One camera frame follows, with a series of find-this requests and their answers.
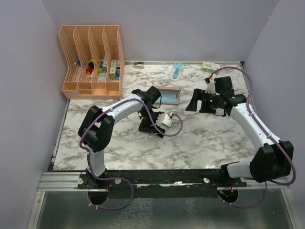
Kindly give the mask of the pink glasses case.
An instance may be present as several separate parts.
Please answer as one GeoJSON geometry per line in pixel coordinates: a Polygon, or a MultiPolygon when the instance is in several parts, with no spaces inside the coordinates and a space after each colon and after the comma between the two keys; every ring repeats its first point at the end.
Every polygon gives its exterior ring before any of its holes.
{"type": "Polygon", "coordinates": [[[157,104],[179,105],[181,88],[164,86],[157,86],[156,88],[161,93],[156,101],[157,104]]]}

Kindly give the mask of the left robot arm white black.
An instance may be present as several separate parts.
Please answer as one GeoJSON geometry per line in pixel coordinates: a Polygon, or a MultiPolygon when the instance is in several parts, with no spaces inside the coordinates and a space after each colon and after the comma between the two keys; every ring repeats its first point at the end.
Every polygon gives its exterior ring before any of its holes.
{"type": "Polygon", "coordinates": [[[90,107],[78,135],[80,147],[87,151],[86,172],[90,173],[89,183],[94,188],[105,184],[104,149],[110,143],[114,125],[120,120],[138,113],[141,120],[139,131],[163,138],[165,130],[156,124],[162,112],[154,112],[152,108],[160,96],[160,91],[152,86],[147,91],[135,89],[125,99],[107,107],[90,107]]]}

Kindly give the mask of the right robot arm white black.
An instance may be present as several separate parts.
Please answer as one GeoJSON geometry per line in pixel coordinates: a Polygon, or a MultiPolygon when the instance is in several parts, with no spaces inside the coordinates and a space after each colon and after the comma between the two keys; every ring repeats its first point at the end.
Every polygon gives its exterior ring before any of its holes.
{"type": "Polygon", "coordinates": [[[233,162],[221,166],[220,183],[229,187],[237,178],[262,183],[288,176],[294,147],[283,141],[261,122],[243,94],[234,92],[231,77],[216,78],[207,88],[194,89],[186,111],[233,118],[250,138],[255,155],[251,161],[233,162]]]}

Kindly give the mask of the black sunglasses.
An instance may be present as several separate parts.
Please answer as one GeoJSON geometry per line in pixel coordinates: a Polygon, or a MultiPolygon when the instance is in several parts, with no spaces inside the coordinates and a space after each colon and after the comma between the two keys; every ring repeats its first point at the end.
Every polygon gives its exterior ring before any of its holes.
{"type": "Polygon", "coordinates": [[[155,136],[158,136],[160,138],[163,138],[164,137],[164,133],[165,133],[165,130],[164,129],[160,129],[161,133],[158,132],[155,128],[152,128],[152,127],[148,127],[148,128],[142,128],[142,127],[139,127],[139,131],[140,132],[143,132],[143,133],[147,133],[147,134],[151,134],[151,135],[155,135],[155,136]]]}

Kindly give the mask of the light blue cleaning cloth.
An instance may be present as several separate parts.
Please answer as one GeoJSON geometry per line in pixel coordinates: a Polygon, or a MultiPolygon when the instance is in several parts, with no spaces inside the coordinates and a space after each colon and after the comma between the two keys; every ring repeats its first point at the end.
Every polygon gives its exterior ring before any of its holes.
{"type": "Polygon", "coordinates": [[[179,98],[176,94],[163,94],[161,96],[161,103],[162,104],[178,104],[179,98]]]}

